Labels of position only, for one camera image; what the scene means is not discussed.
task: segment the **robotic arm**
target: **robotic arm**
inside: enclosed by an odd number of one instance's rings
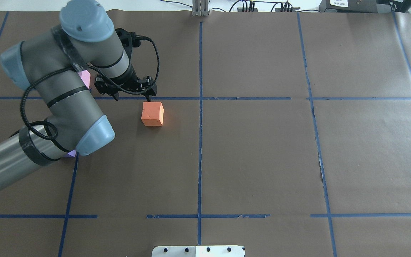
[[[148,101],[156,95],[156,78],[138,78],[131,64],[132,48],[140,46],[141,40],[155,46],[151,39],[121,28],[114,30],[112,20],[94,0],[71,0],[62,8],[60,22],[1,55],[5,73],[25,90],[21,101],[25,126],[0,143],[0,190],[71,150],[86,156],[115,137],[77,72],[97,71],[96,88],[115,100],[119,91],[142,94]],[[43,122],[29,123],[24,105],[34,88],[52,115]]]

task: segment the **electrical cable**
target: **electrical cable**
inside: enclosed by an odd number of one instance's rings
[[[211,10],[222,10],[222,11],[226,12],[226,11],[225,11],[225,10],[223,10],[222,8],[217,8],[217,7],[212,8]]]
[[[280,10],[280,12],[285,12],[287,6],[288,6],[288,1],[285,2],[285,4],[283,5],[282,9]]]
[[[231,11],[233,9],[233,7],[240,1],[242,1],[242,8],[243,8],[243,2],[246,2],[246,1],[245,0],[238,0],[235,3],[233,3],[233,5],[231,5],[231,8],[229,9],[229,11]]]
[[[283,3],[282,3],[282,2],[276,2],[276,3],[274,4],[274,6],[272,6],[272,9],[270,10],[270,12],[272,12],[272,11],[274,10],[274,8],[275,8],[275,6],[276,6],[277,4],[280,4],[280,5],[281,5],[280,8],[283,7]]]
[[[313,10],[313,11],[317,11],[317,12],[320,12],[319,10],[315,10],[315,9],[307,9],[307,10],[297,10],[296,12],[302,12],[302,11],[308,11],[308,10]]]
[[[28,86],[28,88],[25,90],[25,92],[23,93],[23,96],[21,98],[20,101],[20,115],[21,115],[21,119],[23,120],[23,123],[25,124],[25,126],[31,131],[33,132],[36,136],[45,139],[45,140],[54,140],[57,136],[58,136],[58,130],[55,127],[55,125],[53,125],[52,123],[48,122],[48,121],[36,121],[36,122],[29,122],[28,118],[26,117],[26,113],[25,113],[25,104],[26,104],[26,100],[28,99],[28,95],[31,92],[31,90],[34,89],[35,86],[39,85],[39,83],[43,82],[44,80],[47,80],[48,78],[54,76],[54,75],[58,75],[60,73],[63,73],[65,71],[69,71],[69,70],[74,70],[73,67],[66,67],[60,70],[56,70],[54,72],[51,72],[47,75],[45,75],[44,77],[40,78],[39,80],[37,80],[35,83],[31,84],[30,86]],[[45,136],[44,134],[42,134],[41,132],[37,131],[33,126],[35,125],[44,125],[47,127],[50,127],[53,130],[52,136]]]
[[[150,89],[152,89],[153,85],[155,85],[157,79],[158,79],[158,75],[159,75],[159,54],[158,54],[158,48],[155,45],[155,42],[153,42],[153,40],[151,38],[149,38],[148,36],[136,36],[136,39],[142,40],[142,41],[149,41],[150,43],[152,43],[153,48],[155,49],[155,54],[156,54],[156,59],[157,59],[157,68],[156,68],[156,76],[155,79],[153,80],[153,82],[151,83],[151,85],[139,92],[133,92],[133,91],[128,91],[125,90],[123,88],[121,88],[121,85],[117,85],[114,81],[112,81],[109,77],[107,77],[104,73],[102,73],[98,68],[93,67],[91,65],[88,65],[88,68],[96,71],[97,73],[99,73],[99,75],[101,75],[104,79],[106,79],[112,86],[116,87],[118,90],[131,94],[131,95],[140,95],[143,94],[147,91],[149,91]],[[44,139],[44,140],[54,140],[55,138],[58,137],[58,129],[55,125],[53,125],[52,123],[48,122],[48,121],[35,121],[35,122],[29,122],[28,118],[26,117],[26,112],[25,112],[25,106],[26,106],[26,100],[28,99],[28,95],[29,93],[40,83],[42,83],[44,80],[47,80],[48,78],[54,76],[54,75],[58,75],[60,73],[66,72],[66,71],[72,71],[75,70],[73,67],[66,67],[66,68],[62,68],[60,70],[56,70],[54,72],[51,72],[47,75],[45,75],[44,77],[40,78],[39,80],[37,80],[36,82],[34,82],[33,84],[31,84],[30,86],[28,86],[28,88],[25,90],[25,92],[23,93],[23,96],[21,98],[20,101],[20,115],[21,115],[21,119],[23,120],[23,123],[25,124],[25,126],[31,131],[33,132],[36,136]],[[34,128],[34,126],[36,125],[43,125],[44,127],[50,127],[52,129],[52,135],[51,136],[45,136],[44,134],[42,134],[41,132],[39,132],[38,130],[36,130]]]
[[[233,7],[234,7],[238,2],[240,2],[240,1],[246,2],[247,0],[238,0],[238,1],[234,2],[233,5],[231,5],[229,11],[232,11],[232,10],[233,10]],[[253,7],[251,8],[252,11],[254,11],[255,3],[269,3],[269,4],[274,4],[274,7],[275,7],[276,4],[281,3],[281,5],[282,5],[282,6],[281,6],[281,9],[283,8],[283,4],[285,4],[285,2],[269,2],[269,1],[250,1],[250,2],[253,2]],[[288,3],[287,9],[292,9],[292,8],[294,8],[293,5],[290,4],[290,3]]]
[[[167,0],[160,0],[161,2],[166,2],[166,3],[175,3],[175,4],[181,4],[181,5],[185,5],[185,6],[188,6],[188,7],[191,7],[191,8],[193,8],[191,5],[187,5],[187,4],[184,4],[184,3],[181,3],[181,2],[175,2],[175,1],[167,1]]]

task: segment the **pink object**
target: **pink object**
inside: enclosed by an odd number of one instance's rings
[[[72,150],[69,153],[67,153],[64,157],[72,158],[72,157],[75,157],[76,154],[77,154],[76,151]]]
[[[87,88],[90,89],[90,78],[91,78],[90,72],[88,72],[88,70],[84,70],[84,71],[80,71],[78,75],[82,79],[85,86],[87,86]]]
[[[90,79],[91,79],[91,74],[90,72],[88,72],[88,70],[84,70],[84,71],[80,71],[78,73],[78,75],[80,76],[80,78],[82,79],[83,83],[85,84],[85,86],[90,89]],[[66,155],[64,155],[64,157],[66,158],[72,158],[75,157],[76,155],[76,151],[72,150],[69,153],[67,153]]]

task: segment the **white label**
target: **white label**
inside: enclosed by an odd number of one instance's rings
[[[330,0],[331,5],[339,7],[348,7],[348,0]]]

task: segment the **foam block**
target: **foam block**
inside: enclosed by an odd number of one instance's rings
[[[144,101],[142,106],[142,122],[145,126],[162,126],[164,108],[158,101]]]
[[[82,79],[83,83],[85,84],[85,86],[90,89],[90,78],[91,78],[91,74],[90,72],[88,72],[88,70],[84,70],[84,71],[80,71],[78,73],[78,75],[80,76],[80,78]]]
[[[76,151],[75,151],[75,150],[72,150],[72,151],[70,151],[69,153],[67,153],[64,157],[66,157],[66,158],[73,158],[73,157],[75,157],[75,154],[76,154]]]

